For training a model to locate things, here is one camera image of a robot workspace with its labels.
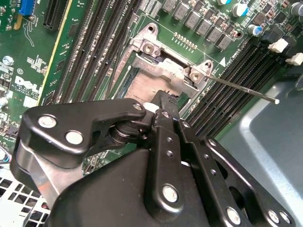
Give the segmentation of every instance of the connector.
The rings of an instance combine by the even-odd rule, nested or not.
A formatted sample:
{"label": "connector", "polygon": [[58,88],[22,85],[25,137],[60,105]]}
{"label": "connector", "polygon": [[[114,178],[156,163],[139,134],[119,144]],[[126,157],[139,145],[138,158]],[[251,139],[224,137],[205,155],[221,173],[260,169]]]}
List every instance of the connector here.
{"label": "connector", "polygon": [[286,59],[286,62],[291,65],[301,65],[303,62],[303,53],[297,53],[292,58]]}
{"label": "connector", "polygon": [[22,0],[21,9],[19,13],[23,16],[29,16],[33,14],[35,6],[35,0]]}
{"label": "connector", "polygon": [[275,43],[269,45],[268,48],[273,52],[282,53],[283,50],[287,47],[287,45],[287,41],[285,41],[284,39],[279,39]]}

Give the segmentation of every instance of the gray metal panel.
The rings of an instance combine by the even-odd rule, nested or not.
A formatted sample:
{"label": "gray metal panel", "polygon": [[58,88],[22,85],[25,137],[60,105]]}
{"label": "gray metal panel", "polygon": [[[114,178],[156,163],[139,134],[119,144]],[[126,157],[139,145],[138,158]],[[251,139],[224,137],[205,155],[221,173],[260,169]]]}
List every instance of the gray metal panel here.
{"label": "gray metal panel", "polygon": [[303,92],[293,87],[276,83],[267,94],[280,104],[259,100],[220,142],[303,227]]}

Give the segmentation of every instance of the capacitor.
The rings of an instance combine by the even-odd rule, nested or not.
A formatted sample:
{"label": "capacitor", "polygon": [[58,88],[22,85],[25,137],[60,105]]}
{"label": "capacitor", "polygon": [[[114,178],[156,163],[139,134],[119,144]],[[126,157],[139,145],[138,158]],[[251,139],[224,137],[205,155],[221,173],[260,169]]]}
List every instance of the capacitor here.
{"label": "capacitor", "polygon": [[0,98],[0,109],[2,109],[3,107],[5,107],[7,104],[9,103],[7,98]]}
{"label": "capacitor", "polygon": [[249,11],[247,4],[236,3],[232,7],[232,15],[234,17],[242,17],[245,16]]}
{"label": "capacitor", "polygon": [[303,16],[303,3],[296,2],[292,4],[290,14],[293,16]]}
{"label": "capacitor", "polygon": [[253,36],[258,36],[262,32],[262,27],[257,26],[257,25],[249,25],[248,28],[247,28],[247,31],[248,31],[249,34],[251,34]]}
{"label": "capacitor", "polygon": [[232,1],[232,0],[217,0],[218,4],[219,4],[220,6],[222,6],[222,5],[227,5],[227,4],[231,3],[231,1]]}

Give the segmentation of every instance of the silver capacitor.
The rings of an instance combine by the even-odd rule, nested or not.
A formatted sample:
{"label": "silver capacitor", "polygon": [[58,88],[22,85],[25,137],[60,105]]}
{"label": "silver capacitor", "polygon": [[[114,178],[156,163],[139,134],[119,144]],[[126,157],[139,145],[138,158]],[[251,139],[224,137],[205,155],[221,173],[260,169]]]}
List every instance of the silver capacitor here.
{"label": "silver capacitor", "polygon": [[303,16],[303,3],[296,2],[292,4],[290,14],[293,16]]}

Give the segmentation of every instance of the electrolytic capacitor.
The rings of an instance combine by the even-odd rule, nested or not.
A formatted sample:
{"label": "electrolytic capacitor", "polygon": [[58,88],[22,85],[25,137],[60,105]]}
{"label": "electrolytic capacitor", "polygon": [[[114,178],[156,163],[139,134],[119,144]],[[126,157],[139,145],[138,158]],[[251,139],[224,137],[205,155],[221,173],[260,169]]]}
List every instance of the electrolytic capacitor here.
{"label": "electrolytic capacitor", "polygon": [[257,25],[249,25],[248,28],[247,28],[247,31],[248,31],[249,34],[251,34],[253,36],[258,36],[262,32],[262,27],[257,26]]}
{"label": "electrolytic capacitor", "polygon": [[229,3],[231,3],[232,0],[217,0],[219,5],[227,5]]}
{"label": "electrolytic capacitor", "polygon": [[249,8],[248,8],[247,4],[236,3],[232,7],[232,15],[234,17],[243,17],[248,13],[248,11],[249,11]]}
{"label": "electrolytic capacitor", "polygon": [[294,3],[290,7],[290,14],[293,16],[303,16],[303,3]]}

